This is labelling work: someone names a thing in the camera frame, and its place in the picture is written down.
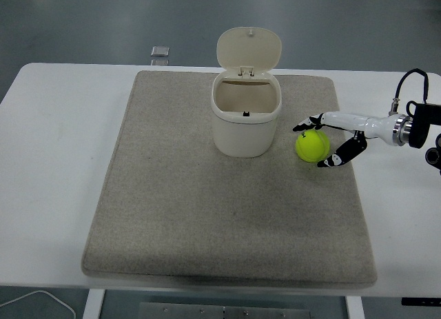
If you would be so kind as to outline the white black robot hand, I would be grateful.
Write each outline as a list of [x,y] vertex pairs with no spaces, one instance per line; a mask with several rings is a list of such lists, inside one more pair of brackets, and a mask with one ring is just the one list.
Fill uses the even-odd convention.
[[332,155],[317,163],[318,167],[336,167],[345,165],[365,151],[368,139],[381,138],[389,145],[396,145],[398,136],[393,134],[393,128],[397,120],[397,117],[392,116],[376,118],[344,112],[325,112],[301,121],[293,131],[319,130],[327,126],[353,132],[353,136]]

